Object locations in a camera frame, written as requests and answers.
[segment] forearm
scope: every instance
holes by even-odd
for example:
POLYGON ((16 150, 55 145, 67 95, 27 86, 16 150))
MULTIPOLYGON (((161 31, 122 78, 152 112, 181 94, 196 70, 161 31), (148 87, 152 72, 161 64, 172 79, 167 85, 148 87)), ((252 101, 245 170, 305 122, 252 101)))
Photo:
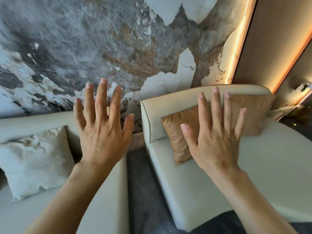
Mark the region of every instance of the forearm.
POLYGON ((232 205, 247 233, 297 233, 262 196, 244 171, 232 174, 229 179, 219 179, 215 184, 232 205))
POLYGON ((96 167, 84 162, 76 164, 66 183, 25 233, 76 233, 91 200, 111 169, 107 165, 99 173, 96 167))

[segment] dark gray carpet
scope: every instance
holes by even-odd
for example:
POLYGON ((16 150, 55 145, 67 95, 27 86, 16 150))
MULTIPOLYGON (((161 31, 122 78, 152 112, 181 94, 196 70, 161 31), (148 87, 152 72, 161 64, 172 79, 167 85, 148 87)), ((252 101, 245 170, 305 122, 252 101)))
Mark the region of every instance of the dark gray carpet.
MULTIPOLYGON (((144 148, 127 156, 130 234, 180 234, 144 148)), ((312 223, 291 223, 300 233, 312 233, 312 223)), ((192 234, 246 233, 234 211, 207 221, 192 234)))

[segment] sofa backrest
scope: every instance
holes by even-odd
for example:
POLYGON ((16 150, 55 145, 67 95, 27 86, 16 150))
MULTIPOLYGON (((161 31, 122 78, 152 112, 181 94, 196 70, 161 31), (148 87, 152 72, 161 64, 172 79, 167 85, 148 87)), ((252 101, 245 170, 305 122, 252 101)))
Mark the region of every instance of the sofa backrest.
MULTIPOLYGON (((160 122, 160 118, 197 105, 197 98, 203 92, 208 101, 211 100, 213 88, 216 85, 192 88, 176 93, 149 98, 141 101, 142 125, 145 145, 167 137, 166 131, 160 122)), ((220 94, 225 92, 231 94, 272 94, 263 86, 257 85, 218 85, 220 94)))
POLYGON ((66 128, 72 155, 81 156, 79 131, 72 111, 0 119, 0 143, 25 138, 59 126, 66 128))

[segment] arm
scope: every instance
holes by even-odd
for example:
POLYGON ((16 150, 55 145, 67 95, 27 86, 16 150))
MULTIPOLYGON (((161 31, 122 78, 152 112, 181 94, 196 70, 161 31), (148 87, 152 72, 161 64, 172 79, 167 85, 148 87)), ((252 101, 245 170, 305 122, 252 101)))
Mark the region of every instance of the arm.
POLYGON ((232 128, 231 95, 224 94, 224 108, 218 87, 213 89, 211 112, 203 93, 198 96, 199 137, 189 125, 181 129, 190 152, 200 168, 223 193, 250 234, 295 234, 291 225, 262 196, 246 172, 238 166, 238 150, 247 109, 241 109, 232 128))
POLYGON ((76 233, 91 200, 130 144, 134 115, 120 125, 121 87, 114 90, 110 115, 106 113, 107 80, 102 79, 96 100, 94 87, 87 83, 85 108, 76 99, 74 115, 80 134, 82 159, 77 163, 54 199, 25 233, 76 233))

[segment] cream leather sofa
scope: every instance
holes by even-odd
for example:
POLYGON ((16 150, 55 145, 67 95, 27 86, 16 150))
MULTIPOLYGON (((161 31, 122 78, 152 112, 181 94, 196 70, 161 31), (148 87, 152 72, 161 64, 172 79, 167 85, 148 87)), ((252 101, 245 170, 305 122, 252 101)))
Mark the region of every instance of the cream leather sofa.
MULTIPOLYGON (((254 85, 220 85, 220 93, 271 94, 254 85)), ((232 209, 194 160, 175 166, 160 118, 197 105, 199 92, 211 98, 213 86, 193 88, 141 102, 146 151, 178 229, 191 231, 232 209)), ((290 221, 312 221, 312 142, 293 129, 266 119, 262 135, 242 137, 239 165, 267 200, 290 221)))
MULTIPOLYGON (((72 154, 81 156, 78 131, 72 112, 0 120, 0 143, 23 138, 40 131, 67 125, 72 154)), ((0 173, 0 233, 18 234, 40 214, 60 188, 42 191, 20 202, 0 173)), ((119 161, 89 205, 77 233, 129 233, 126 158, 119 161)))

